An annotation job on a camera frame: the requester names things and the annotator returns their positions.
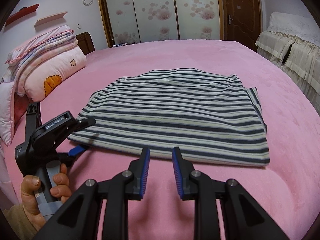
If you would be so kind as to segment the person's left hand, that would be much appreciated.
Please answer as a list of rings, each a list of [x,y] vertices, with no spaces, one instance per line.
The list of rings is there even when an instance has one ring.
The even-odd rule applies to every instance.
[[[63,203],[72,195],[69,188],[69,178],[67,177],[67,166],[61,164],[60,173],[53,176],[55,187],[50,189],[50,194],[60,199]],[[45,218],[41,215],[34,192],[41,187],[40,178],[37,176],[27,175],[21,183],[21,199],[24,213],[33,227],[39,231],[46,223]]]

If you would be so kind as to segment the beige sleeve forearm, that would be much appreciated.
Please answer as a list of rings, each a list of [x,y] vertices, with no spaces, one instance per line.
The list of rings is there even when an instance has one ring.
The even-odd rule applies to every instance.
[[[25,214],[23,204],[14,205],[9,210],[4,210],[3,213],[19,239],[31,240],[37,234],[37,230]]]

